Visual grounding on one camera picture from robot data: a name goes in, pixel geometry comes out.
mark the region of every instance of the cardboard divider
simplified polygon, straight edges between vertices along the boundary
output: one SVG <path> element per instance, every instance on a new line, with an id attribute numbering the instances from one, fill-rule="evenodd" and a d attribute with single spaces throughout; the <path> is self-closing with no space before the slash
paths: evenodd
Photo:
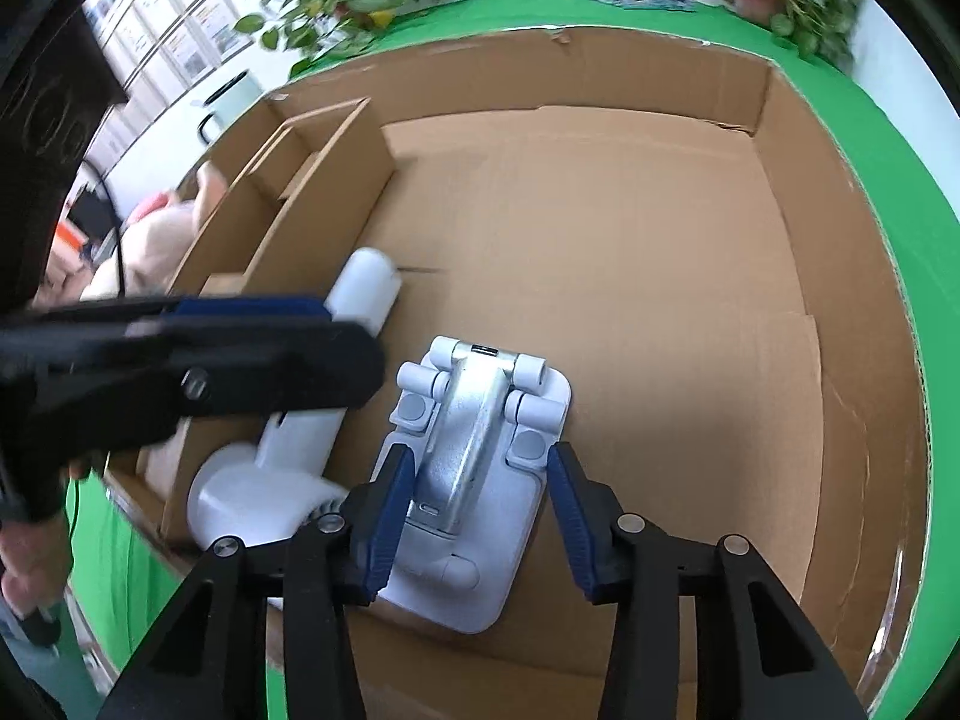
<path id="1" fill-rule="evenodd" d="M 368 100 L 288 119 L 234 180 L 171 291 L 325 295 L 394 167 Z M 150 512 L 162 538 L 189 542 L 186 497 L 200 465 L 229 442 L 255 442 L 262 429 L 262 418 L 184 420 L 164 445 L 114 453 L 107 478 Z"/>
<path id="2" fill-rule="evenodd" d="M 395 260 L 388 381 L 326 476 L 368 479 L 390 379 L 434 336 L 544 355 L 587 473 L 678 536 L 744 533 L 875 695 L 920 576 L 922 381 L 870 203 L 778 71 L 667 35 L 530 29 L 361 57 L 258 106 L 224 134 L 216 158 L 246 162 L 174 289 L 322 295 L 357 245 Z M 195 422 L 107 472 L 175 544 L 203 453 L 257 430 Z M 350 615 L 371 717 L 418 720 L 592 716 L 612 624 L 549 508 L 483 634 Z M 275 624 L 268 642 L 281 659 Z"/>

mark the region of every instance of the white plastic tube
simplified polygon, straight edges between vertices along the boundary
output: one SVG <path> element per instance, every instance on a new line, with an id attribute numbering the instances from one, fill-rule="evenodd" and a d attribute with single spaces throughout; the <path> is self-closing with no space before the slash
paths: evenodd
<path id="1" fill-rule="evenodd" d="M 399 291 L 400 275 L 390 258 L 375 248 L 359 248 L 344 265 L 325 306 L 333 319 L 353 319 L 376 336 Z M 263 431 L 256 465 L 323 475 L 345 413 L 344 409 L 275 413 Z"/>
<path id="2" fill-rule="evenodd" d="M 543 430 L 545 433 L 559 433 L 566 417 L 566 405 L 537 395 L 525 394 L 513 389 L 507 395 L 504 405 L 507 422 Z"/>
<path id="3" fill-rule="evenodd" d="M 256 466 L 323 476 L 345 413 L 344 409 L 275 413 L 263 429 Z"/>
<path id="4" fill-rule="evenodd" d="M 452 590 L 472 590 L 480 581 L 476 563 L 453 555 L 455 541 L 407 525 L 397 547 L 395 567 L 408 574 L 443 584 Z"/>
<path id="5" fill-rule="evenodd" d="M 449 381 L 450 374 L 445 370 L 435 370 L 415 362 L 405 362 L 400 366 L 400 370 L 397 370 L 397 386 L 400 389 L 432 400 L 443 400 Z"/>
<path id="6" fill-rule="evenodd" d="M 347 490 L 302 471 L 258 470 L 256 447 L 232 443 L 200 467 L 187 499 L 187 522 L 206 549 L 221 536 L 246 546 L 289 538 L 314 509 L 332 511 Z"/>
<path id="7" fill-rule="evenodd" d="M 325 301 L 333 319 L 353 319 L 376 335 L 397 300 L 400 276 L 383 252 L 350 255 Z M 200 547 L 220 536 L 247 546 L 293 536 L 314 509 L 347 495 L 322 478 L 344 410 L 273 415 L 259 447 L 234 443 L 214 452 L 190 487 L 187 521 Z"/>
<path id="8" fill-rule="evenodd" d="M 350 255 L 323 302 L 333 319 L 353 319 L 376 336 L 397 300 L 400 275 L 390 257 L 375 248 Z"/>
<path id="9" fill-rule="evenodd" d="M 514 386 L 530 394 L 539 395 L 544 391 L 546 360 L 543 357 L 531 357 L 518 354 L 514 362 Z"/>
<path id="10" fill-rule="evenodd" d="M 457 338 L 437 336 L 430 344 L 430 362 L 440 370 L 453 370 L 453 350 L 459 341 Z"/>

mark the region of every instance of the white stand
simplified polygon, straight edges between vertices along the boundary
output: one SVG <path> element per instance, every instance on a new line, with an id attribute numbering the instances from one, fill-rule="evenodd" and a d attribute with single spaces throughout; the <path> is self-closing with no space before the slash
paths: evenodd
<path id="1" fill-rule="evenodd" d="M 436 365 L 449 358 L 445 341 L 451 349 L 456 343 L 437 338 L 421 365 L 407 362 L 397 375 L 402 393 L 390 415 L 397 429 L 384 440 L 373 477 L 395 443 L 408 445 L 421 467 L 449 378 Z M 531 378 L 527 365 L 538 358 L 517 360 L 514 382 L 523 391 L 512 389 L 507 397 L 493 462 L 459 536 L 444 538 L 408 519 L 390 581 L 379 594 L 462 634 L 486 630 L 503 610 L 544 494 L 547 450 L 560 438 L 570 404 L 565 376 L 544 370 L 539 360 Z"/>
<path id="2" fill-rule="evenodd" d="M 377 335 L 400 291 L 387 255 L 360 248 L 350 255 L 326 297 L 333 319 L 353 320 Z M 344 409 L 275 413 L 259 446 L 237 442 L 200 467 L 187 499 L 187 523 L 206 549 L 221 536 L 246 546 L 294 535 L 311 512 L 332 511 L 347 490 L 323 479 Z"/>

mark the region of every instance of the stuffed toy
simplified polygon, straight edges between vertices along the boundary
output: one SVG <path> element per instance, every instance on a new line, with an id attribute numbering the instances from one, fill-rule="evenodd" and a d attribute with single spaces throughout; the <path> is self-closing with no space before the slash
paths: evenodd
<path id="1" fill-rule="evenodd" d="M 127 295 L 160 295 L 166 292 L 197 235 L 227 194 L 227 180 L 213 163 L 197 170 L 197 198 L 181 202 L 175 191 L 166 193 L 166 204 L 150 210 L 127 227 L 123 247 Z M 117 255 L 99 266 L 81 300 L 116 298 L 119 292 Z"/>

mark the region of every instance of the green backdrop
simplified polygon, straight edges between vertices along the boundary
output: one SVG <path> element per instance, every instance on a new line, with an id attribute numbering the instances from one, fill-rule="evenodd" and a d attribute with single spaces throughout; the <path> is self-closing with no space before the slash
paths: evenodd
<path id="1" fill-rule="evenodd" d="M 769 57 L 809 100 L 843 148 L 889 241 L 918 337 L 930 418 L 928 559 L 901 665 L 875 714 L 906 717 L 960 635 L 960 224 L 936 183 L 885 115 L 853 81 L 821 60 L 719 7 L 693 13 L 622 10 L 591 0 L 468 0 L 401 17 L 374 52 L 518 26 L 609 25 L 699 38 Z M 319 61 L 311 71 L 329 62 Z M 104 497 L 83 486 L 73 584 L 90 626 L 117 666 L 176 587 L 150 548 Z M 268 678 L 271 717 L 285 717 L 282 676 Z"/>

